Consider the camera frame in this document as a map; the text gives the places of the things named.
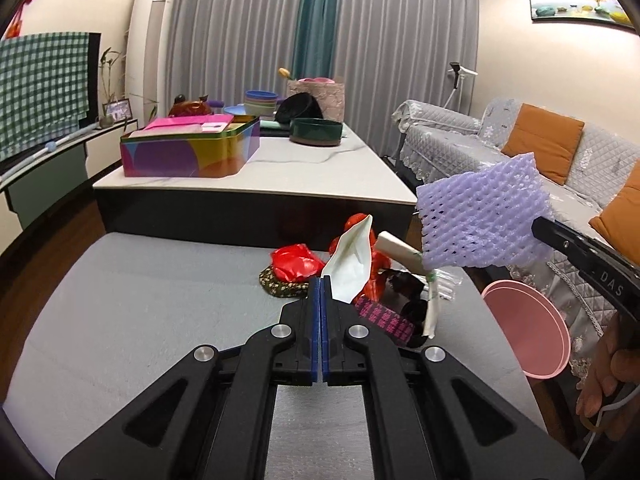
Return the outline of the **person's right hand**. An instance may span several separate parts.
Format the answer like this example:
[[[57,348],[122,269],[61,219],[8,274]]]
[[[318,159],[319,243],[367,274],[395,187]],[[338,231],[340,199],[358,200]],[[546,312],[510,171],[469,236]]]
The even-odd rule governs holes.
[[[603,336],[596,345],[584,388],[578,396],[576,414],[590,418],[600,410],[602,402],[612,396],[619,384],[639,385],[639,351],[624,349],[618,342],[618,314],[611,318]],[[620,408],[606,424],[605,434],[619,441],[639,414],[639,396]]]

